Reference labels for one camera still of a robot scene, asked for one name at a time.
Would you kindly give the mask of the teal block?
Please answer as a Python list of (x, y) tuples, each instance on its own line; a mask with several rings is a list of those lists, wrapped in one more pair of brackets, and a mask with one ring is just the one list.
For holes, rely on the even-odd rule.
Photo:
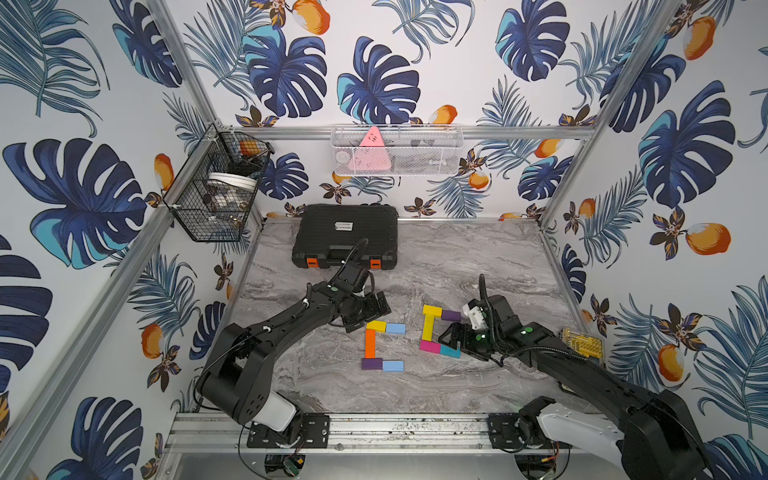
[(459, 359), (461, 357), (461, 352), (459, 350), (443, 344), (439, 346), (439, 354), (442, 356), (451, 357), (455, 359)]

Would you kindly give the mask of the orange block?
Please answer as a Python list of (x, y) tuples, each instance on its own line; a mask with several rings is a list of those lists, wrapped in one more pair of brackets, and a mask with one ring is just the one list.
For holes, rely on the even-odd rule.
[(376, 357), (376, 334), (372, 329), (365, 331), (365, 359), (374, 359)]

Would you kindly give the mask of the purple short block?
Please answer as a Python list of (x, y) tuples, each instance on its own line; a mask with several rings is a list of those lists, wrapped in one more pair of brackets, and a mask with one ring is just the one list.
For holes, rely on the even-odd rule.
[(462, 314), (457, 311), (443, 309), (441, 311), (440, 318), (449, 322), (461, 322)]

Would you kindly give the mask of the magenta block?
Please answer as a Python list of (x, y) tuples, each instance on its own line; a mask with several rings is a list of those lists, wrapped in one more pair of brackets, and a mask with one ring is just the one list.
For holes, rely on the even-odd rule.
[(437, 355), (441, 353), (441, 345), (439, 343), (424, 339), (420, 341), (419, 349), (423, 352)]

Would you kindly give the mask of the long yellow block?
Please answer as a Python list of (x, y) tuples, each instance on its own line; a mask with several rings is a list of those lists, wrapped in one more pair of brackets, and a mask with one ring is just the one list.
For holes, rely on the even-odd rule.
[(434, 330), (434, 317), (432, 315), (426, 315), (424, 317), (422, 340), (431, 342), (433, 339)]

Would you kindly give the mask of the short yellow block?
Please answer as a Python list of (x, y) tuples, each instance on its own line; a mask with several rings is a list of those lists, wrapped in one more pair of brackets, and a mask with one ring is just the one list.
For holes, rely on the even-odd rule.
[(387, 323), (385, 321), (380, 321), (380, 320), (371, 321), (366, 324), (366, 329), (373, 330), (376, 332), (386, 333)]
[(425, 316), (432, 316), (436, 318), (441, 318), (443, 309), (441, 307), (436, 307), (432, 305), (424, 305), (422, 312)]

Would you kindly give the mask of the dark purple block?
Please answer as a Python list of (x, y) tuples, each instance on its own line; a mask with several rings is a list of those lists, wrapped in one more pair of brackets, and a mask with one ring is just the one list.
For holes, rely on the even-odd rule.
[(362, 370), (382, 370), (383, 360), (381, 358), (363, 358), (361, 360)]

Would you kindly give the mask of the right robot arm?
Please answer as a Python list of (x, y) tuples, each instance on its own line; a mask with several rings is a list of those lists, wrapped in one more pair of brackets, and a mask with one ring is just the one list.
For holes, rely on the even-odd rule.
[(455, 323), (438, 338), (488, 361), (500, 353), (556, 379), (600, 413), (595, 422), (563, 411), (540, 396), (516, 413), (488, 418), (493, 448), (517, 453), (527, 447), (566, 444), (621, 467), (631, 479), (699, 479), (711, 462), (686, 403), (675, 393), (631, 384), (567, 347), (538, 323), (516, 325), (497, 345), (488, 332)]

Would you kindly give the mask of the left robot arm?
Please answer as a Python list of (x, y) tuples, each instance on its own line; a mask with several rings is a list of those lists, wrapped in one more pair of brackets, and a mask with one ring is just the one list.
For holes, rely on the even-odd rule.
[(272, 390), (277, 360), (337, 318), (354, 331), (390, 313), (382, 291), (357, 295), (324, 282), (309, 284), (301, 300), (273, 317), (248, 327), (225, 327), (211, 347), (195, 391), (240, 425), (256, 423), (282, 432), (293, 422), (297, 407)]

